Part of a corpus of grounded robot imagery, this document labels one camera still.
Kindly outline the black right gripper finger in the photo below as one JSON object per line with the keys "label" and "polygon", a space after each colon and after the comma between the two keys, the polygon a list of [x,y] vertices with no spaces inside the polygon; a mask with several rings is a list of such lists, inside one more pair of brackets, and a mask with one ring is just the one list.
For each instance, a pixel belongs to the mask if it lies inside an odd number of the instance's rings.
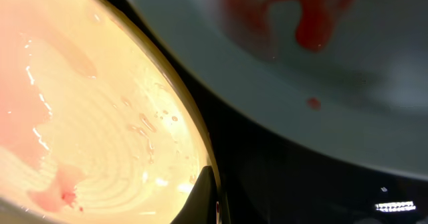
{"label": "black right gripper finger", "polygon": [[211,166],[204,166],[183,208],[171,224],[216,224],[217,185]]}

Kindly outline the yellow plate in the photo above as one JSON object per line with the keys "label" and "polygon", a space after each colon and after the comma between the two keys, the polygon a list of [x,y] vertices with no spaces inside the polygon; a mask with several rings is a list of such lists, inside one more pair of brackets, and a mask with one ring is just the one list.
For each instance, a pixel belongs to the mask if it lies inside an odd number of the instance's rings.
{"label": "yellow plate", "polygon": [[201,115],[107,0],[1,0],[1,222],[171,223],[204,166]]}

